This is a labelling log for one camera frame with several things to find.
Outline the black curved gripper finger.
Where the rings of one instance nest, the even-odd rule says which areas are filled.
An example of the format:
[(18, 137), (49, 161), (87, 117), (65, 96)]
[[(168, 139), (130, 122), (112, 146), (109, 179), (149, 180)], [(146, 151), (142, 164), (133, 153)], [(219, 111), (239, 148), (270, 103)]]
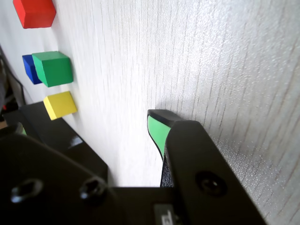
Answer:
[(61, 153), (0, 131), (0, 222), (3, 225), (122, 225), (107, 183)]

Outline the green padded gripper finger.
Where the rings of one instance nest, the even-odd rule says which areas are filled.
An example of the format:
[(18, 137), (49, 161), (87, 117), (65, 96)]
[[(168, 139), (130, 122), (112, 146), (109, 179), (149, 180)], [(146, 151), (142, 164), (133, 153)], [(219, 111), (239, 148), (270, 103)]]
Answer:
[(200, 122), (150, 109), (147, 127), (164, 156), (190, 225), (263, 225), (260, 212)]

